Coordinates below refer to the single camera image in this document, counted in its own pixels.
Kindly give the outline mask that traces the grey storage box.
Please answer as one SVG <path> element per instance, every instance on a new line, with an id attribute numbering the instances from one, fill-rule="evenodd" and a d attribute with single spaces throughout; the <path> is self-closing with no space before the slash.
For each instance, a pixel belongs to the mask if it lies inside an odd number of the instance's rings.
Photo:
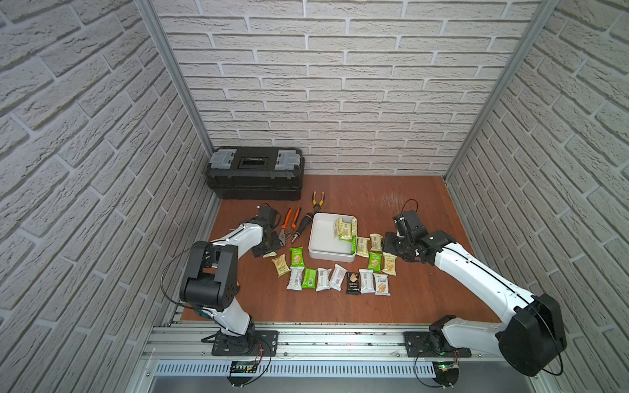
<path id="1" fill-rule="evenodd" d="M 334 224 L 339 218 L 342 218 L 344 223 L 351 224 L 354 216 L 331 213 L 314 215 L 308 245 L 308 252 L 312 259 L 341 263 L 352 263 L 355 260 L 352 240 L 341 240 L 334 236 Z"/>

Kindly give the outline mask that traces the black cookie packet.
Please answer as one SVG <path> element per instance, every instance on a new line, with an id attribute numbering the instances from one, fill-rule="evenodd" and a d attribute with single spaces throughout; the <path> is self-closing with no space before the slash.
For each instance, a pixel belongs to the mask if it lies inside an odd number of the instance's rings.
<path id="1" fill-rule="evenodd" d="M 347 272 L 347 295 L 360 295 L 360 274 L 357 272 Z"/>

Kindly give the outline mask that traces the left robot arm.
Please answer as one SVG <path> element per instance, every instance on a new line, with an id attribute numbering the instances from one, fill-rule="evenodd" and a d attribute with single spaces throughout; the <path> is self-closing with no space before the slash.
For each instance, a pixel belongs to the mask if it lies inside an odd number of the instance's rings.
<path id="1" fill-rule="evenodd" d="M 236 300 L 238 260 L 277 237 L 277 225 L 278 211 L 263 205 L 254 218 L 237 229 L 211 242 L 195 242 L 188 252 L 180 300 L 208 314 L 226 337 L 245 338 L 253 334 L 252 317 Z"/>

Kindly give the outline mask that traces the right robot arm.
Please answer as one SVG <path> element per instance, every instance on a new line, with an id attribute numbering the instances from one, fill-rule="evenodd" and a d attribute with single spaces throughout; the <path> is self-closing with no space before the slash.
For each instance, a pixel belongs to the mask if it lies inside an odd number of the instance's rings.
<path id="1" fill-rule="evenodd" d="M 476 350 L 499 355 L 516 371 L 534 377 L 559 360 L 567 347 L 558 301 L 536 296 L 486 266 L 442 230 L 429 232 L 414 211 L 394 217 L 395 232 L 383 250 L 409 263 L 428 264 L 448 273 L 483 301 L 499 322 L 482 323 L 446 315 L 426 334 L 437 355 Z"/>

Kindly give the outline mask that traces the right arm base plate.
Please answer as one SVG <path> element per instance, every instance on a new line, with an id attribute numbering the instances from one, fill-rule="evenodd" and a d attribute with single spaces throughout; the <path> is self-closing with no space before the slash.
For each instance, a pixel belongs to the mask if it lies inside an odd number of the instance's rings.
<path id="1" fill-rule="evenodd" d="M 452 358 L 466 359 L 472 357 L 469 348 L 455 348 L 435 332 L 404 332 L 406 353 L 409 358 Z"/>

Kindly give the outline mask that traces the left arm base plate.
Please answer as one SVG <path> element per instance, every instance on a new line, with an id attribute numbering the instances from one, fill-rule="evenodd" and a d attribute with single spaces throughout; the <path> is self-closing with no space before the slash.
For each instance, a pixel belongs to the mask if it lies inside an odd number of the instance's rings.
<path id="1" fill-rule="evenodd" d="M 245 336 L 231 336 L 218 331 L 211 337 L 213 356 L 266 356 L 277 353 L 279 331 L 262 330 Z"/>

